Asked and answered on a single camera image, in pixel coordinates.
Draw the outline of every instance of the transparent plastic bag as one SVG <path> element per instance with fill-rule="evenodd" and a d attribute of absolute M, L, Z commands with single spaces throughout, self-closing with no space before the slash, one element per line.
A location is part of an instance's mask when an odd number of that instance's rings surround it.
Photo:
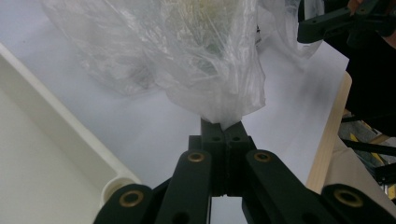
<path fill-rule="evenodd" d="M 264 106 L 257 0 L 106 0 L 169 99 L 223 129 Z"/>
<path fill-rule="evenodd" d="M 139 40 L 101 0 L 41 0 L 49 19 L 77 47 L 87 71 L 122 93 L 155 86 Z"/>
<path fill-rule="evenodd" d="M 257 0 L 41 0 L 89 71 L 227 128 L 264 106 Z"/>
<path fill-rule="evenodd" d="M 309 58 L 317 51 L 322 41 L 312 44 L 297 42 L 299 7 L 304 7 L 301 11 L 307 20 L 324 13 L 323 0 L 260 0 L 260 6 L 274 16 L 276 30 L 291 55 Z"/>

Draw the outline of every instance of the white table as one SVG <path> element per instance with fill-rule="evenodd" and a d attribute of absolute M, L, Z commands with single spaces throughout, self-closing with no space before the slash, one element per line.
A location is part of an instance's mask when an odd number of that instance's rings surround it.
<path fill-rule="evenodd" d="M 0 42 L 150 187 L 172 175 L 188 136 L 200 132 L 199 116 L 162 91 L 121 96 L 89 77 L 36 0 L 0 2 Z M 326 44 L 308 61 L 286 55 L 278 36 L 262 43 L 266 106 L 243 122 L 258 148 L 275 152 L 306 183 L 347 59 Z M 212 223 L 245 222 L 240 199 L 213 201 Z"/>

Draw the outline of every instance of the black bracket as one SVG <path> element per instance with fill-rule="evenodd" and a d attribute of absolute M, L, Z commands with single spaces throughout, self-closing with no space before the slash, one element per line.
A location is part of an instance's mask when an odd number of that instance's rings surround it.
<path fill-rule="evenodd" d="M 159 187 L 128 185 L 117 190 L 94 224 L 210 223 L 211 198 L 242 197 L 248 223 L 396 223 L 360 191 L 344 185 L 307 189 L 272 152 L 256 149 L 241 122 L 223 131 L 201 121 L 201 135 L 172 178 Z"/>
<path fill-rule="evenodd" d="M 388 11 L 389 0 L 364 0 L 351 15 L 348 7 L 299 22 L 297 41 L 313 43 L 349 32 L 348 45 L 358 48 L 373 33 L 392 35 L 396 29 L 396 7 Z"/>

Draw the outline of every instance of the clear plastic film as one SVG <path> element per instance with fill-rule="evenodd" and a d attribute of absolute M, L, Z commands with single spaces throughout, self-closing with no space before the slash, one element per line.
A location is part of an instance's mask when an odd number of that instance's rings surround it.
<path fill-rule="evenodd" d="M 155 86 L 141 45 L 119 16 L 101 0 L 41 0 L 50 20 L 78 50 L 81 65 L 122 93 Z"/>
<path fill-rule="evenodd" d="M 227 128 L 264 106 L 257 0 L 42 0 L 88 69 Z"/>
<path fill-rule="evenodd" d="M 260 6 L 274 16 L 276 30 L 293 57 L 311 57 L 322 41 L 297 42 L 299 14 L 307 20 L 324 13 L 323 0 L 260 0 Z"/>

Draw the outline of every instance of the white tray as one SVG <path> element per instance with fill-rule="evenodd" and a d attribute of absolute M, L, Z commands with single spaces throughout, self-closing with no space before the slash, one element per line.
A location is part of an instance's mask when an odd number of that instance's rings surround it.
<path fill-rule="evenodd" d="M 0 44 L 0 223 L 92 223 L 140 183 Z"/>

